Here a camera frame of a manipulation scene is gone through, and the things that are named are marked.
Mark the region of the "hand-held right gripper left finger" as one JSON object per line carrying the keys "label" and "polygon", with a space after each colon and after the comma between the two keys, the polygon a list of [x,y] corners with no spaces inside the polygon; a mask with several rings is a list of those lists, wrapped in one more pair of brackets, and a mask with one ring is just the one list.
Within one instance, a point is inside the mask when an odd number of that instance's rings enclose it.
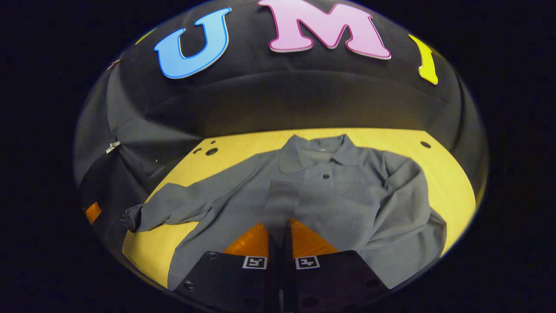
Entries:
{"label": "hand-held right gripper left finger", "polygon": [[206,251],[175,289],[205,313],[277,313],[276,245],[262,223],[224,251]]}

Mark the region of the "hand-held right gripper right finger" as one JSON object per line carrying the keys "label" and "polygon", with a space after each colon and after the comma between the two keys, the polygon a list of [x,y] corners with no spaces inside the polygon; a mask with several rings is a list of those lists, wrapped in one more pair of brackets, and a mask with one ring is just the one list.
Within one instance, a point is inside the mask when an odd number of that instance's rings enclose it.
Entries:
{"label": "hand-held right gripper right finger", "polygon": [[339,251],[294,218],[284,253],[285,313],[355,313],[391,292],[356,251]]}

